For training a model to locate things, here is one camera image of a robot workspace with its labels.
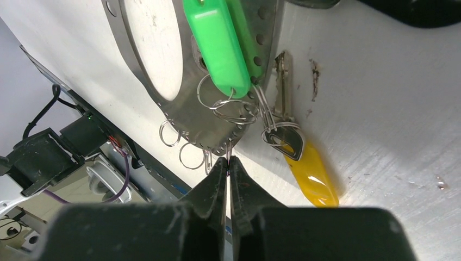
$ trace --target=metal key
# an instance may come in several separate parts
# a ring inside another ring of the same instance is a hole
[[[277,99],[273,115],[276,129],[265,132],[265,141],[290,159],[298,161],[303,154],[306,138],[291,114],[292,56],[288,52],[276,58]]]

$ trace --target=stain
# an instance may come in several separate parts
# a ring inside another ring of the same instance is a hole
[[[309,115],[310,115],[312,112],[313,112],[312,109],[308,109],[308,110],[307,110],[307,112],[306,112],[306,119],[307,119],[307,117],[309,117]]]
[[[312,101],[315,102],[315,98],[317,98],[317,94],[319,94],[319,78],[320,78],[320,71],[319,71],[319,64],[314,59],[309,59],[310,62],[310,69],[312,71]]]
[[[450,188],[442,177],[436,176],[436,178],[437,178],[437,188],[438,189],[446,190],[446,189]]]

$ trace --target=metal ring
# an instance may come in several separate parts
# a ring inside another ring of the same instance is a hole
[[[213,168],[213,155],[210,148],[205,151],[205,174],[209,175],[211,169]]]
[[[231,102],[238,102],[238,103],[243,103],[244,105],[248,105],[248,106],[253,106],[255,109],[256,109],[256,115],[258,115],[259,113],[259,108],[254,105],[253,103],[251,102],[246,102],[246,101],[242,101],[242,100],[227,100],[227,101],[217,101],[215,102],[214,106],[220,104],[220,108],[224,105],[226,105],[227,103],[231,103]],[[248,117],[232,117],[232,116],[227,116],[221,112],[219,112],[217,109],[213,110],[213,114],[220,118],[220,119],[223,119],[227,122],[231,122],[231,123],[235,123],[237,125],[249,125],[249,124],[253,124],[257,121],[257,116],[255,114],[253,114],[253,112],[250,110],[249,111],[250,115],[253,116],[252,118],[248,118]]]
[[[275,126],[276,127],[293,127],[295,129],[301,130],[301,126],[294,122],[279,122],[279,123],[275,123]],[[261,133],[261,139],[263,140],[263,142],[269,144],[272,147],[282,147],[282,146],[287,145],[287,144],[273,144],[269,142],[268,140],[265,139],[265,135],[264,135],[267,132],[270,132],[269,127],[265,128],[264,131]]]
[[[219,109],[219,108],[223,107],[224,104],[222,104],[221,106],[218,106],[218,107],[216,107],[216,105],[213,105],[213,107],[210,107],[210,106],[205,105],[205,104],[202,102],[202,99],[200,98],[200,88],[202,87],[202,84],[205,82],[205,80],[206,80],[207,78],[209,78],[209,77],[210,77],[210,74],[207,74],[207,75],[203,76],[203,78],[202,78],[202,79],[200,80],[200,82],[198,83],[198,85],[197,85],[197,99],[198,99],[198,102],[200,102],[200,104],[203,105],[203,106],[205,106],[206,108],[208,108],[208,109],[210,109],[210,110],[216,110],[216,109]],[[232,93],[231,93],[229,99],[227,99],[227,101],[229,101],[230,99],[232,99],[232,97],[234,96],[234,94],[235,94],[235,90],[232,89]]]
[[[181,162],[181,164],[183,164],[183,166],[186,168],[186,169],[189,169],[189,170],[196,170],[198,169],[199,167],[201,167],[204,163],[205,163],[205,160],[206,160],[206,151],[205,150],[202,150],[203,151],[203,160],[202,162],[200,163],[199,166],[197,167],[188,167],[186,166],[184,163],[183,163],[183,159],[181,157],[182,153],[183,153],[183,149],[185,146],[189,145],[189,144],[195,144],[194,142],[188,142],[186,144],[184,144],[180,149],[179,149],[179,162]]]
[[[165,140],[163,139],[163,129],[165,128],[167,123],[171,124],[171,121],[166,120],[166,121],[161,123],[160,128],[159,128],[159,136],[160,136],[160,140],[163,142],[163,144],[165,144],[168,147],[173,147],[173,146],[176,146],[179,143],[179,141],[181,140],[181,133],[178,132],[178,139],[174,143],[172,143],[172,144],[166,143]]]
[[[271,130],[277,130],[277,125],[275,123],[275,120],[273,118],[273,114],[269,108],[269,105],[267,103],[266,96],[264,95],[263,90],[261,89],[260,86],[253,86],[254,92],[258,96],[258,101],[259,101],[259,112],[261,113],[261,117],[263,118],[263,123],[264,127],[268,128],[270,131]]]

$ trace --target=black cable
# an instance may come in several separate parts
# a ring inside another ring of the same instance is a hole
[[[53,89],[53,95],[56,95],[56,90],[55,90],[55,89]],[[58,98],[58,102],[62,103],[63,105],[66,105],[66,106],[69,107],[69,108],[72,108],[72,109],[75,109],[75,110],[78,109],[77,105],[72,104],[72,103],[70,103],[70,102],[66,102],[66,101],[64,101],[64,100],[61,99],[61,98]]]
[[[32,122],[27,124],[24,133],[22,134],[22,139],[29,137],[30,131],[37,125],[37,122],[51,109],[51,107],[56,103],[59,99],[59,95],[61,94],[61,86],[58,84],[53,84],[53,98],[50,102],[39,112],[39,114],[34,118]]]
[[[15,235],[13,235],[12,237],[9,237],[9,238],[8,238],[8,237],[7,237],[7,238],[0,238],[0,241],[7,241],[7,240],[13,239],[13,238],[17,237],[19,234],[21,234],[21,232],[22,232],[22,225],[21,225],[21,223],[17,222],[16,220],[11,221],[11,222],[8,222],[8,223],[6,223],[6,224],[4,224],[4,225],[1,225],[0,228],[4,227],[4,226],[6,226],[6,225],[9,225],[9,224],[11,224],[11,223],[14,223],[14,222],[16,222],[16,223],[19,225],[19,227],[20,227],[20,228],[19,228],[19,232],[17,232]]]

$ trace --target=cable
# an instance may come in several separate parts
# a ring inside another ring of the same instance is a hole
[[[56,90],[55,90],[55,89],[53,89],[53,95],[56,95]],[[58,98],[58,102],[62,103],[63,105],[66,105],[66,106],[69,107],[69,108],[72,108],[72,109],[75,109],[75,110],[78,109],[78,106],[77,106],[77,105],[72,104],[72,103],[67,102],[67,101],[64,101],[64,100],[61,99],[61,98]]]
[[[45,193],[46,195],[52,197],[54,200],[58,201],[61,204],[69,204],[70,203],[69,201],[63,199],[62,197],[56,195],[55,193],[53,193],[53,192],[51,192],[51,191],[49,191],[47,189],[45,189],[43,191],[43,193]]]
[[[14,222],[16,222],[16,223],[19,225],[19,227],[20,227],[20,228],[19,228],[19,232],[17,232],[15,235],[13,235],[12,237],[9,237],[9,238],[0,238],[0,241],[7,241],[7,240],[13,239],[13,238],[17,237],[19,234],[21,234],[21,232],[22,232],[22,225],[21,225],[21,223],[17,222],[16,220],[11,221],[11,222],[8,222],[8,223],[6,223],[6,224],[4,224],[4,225],[1,225],[0,228],[4,227],[4,226],[6,226],[6,225],[9,225],[9,224],[11,224],[11,223],[14,223]]]
[[[37,125],[37,122],[51,109],[51,107],[56,103],[56,101],[59,99],[59,94],[61,93],[61,86],[58,84],[53,84],[53,93],[54,96],[51,99],[50,102],[38,113],[38,115],[34,118],[33,121],[31,121],[29,124],[27,124],[26,129],[24,130],[24,133],[22,134],[22,139],[25,139],[29,137],[30,131]]]
[[[124,192],[125,190],[127,189],[128,187],[128,184],[129,184],[129,176],[130,176],[130,169],[129,169],[129,162],[128,162],[128,156],[125,154],[123,156],[123,159],[125,160],[125,168],[126,168],[126,172],[125,172],[125,181],[123,182],[123,186],[122,188],[117,192],[117,194],[115,194],[114,196],[112,196],[110,199],[102,202],[102,203],[110,203],[110,202],[113,202],[115,200],[117,200]],[[55,193],[49,191],[49,190],[44,190],[43,193],[45,193],[46,195],[52,197],[53,199],[55,199],[56,201],[58,201],[59,203],[62,203],[62,204],[69,204],[70,202],[63,199],[62,197],[56,195]]]

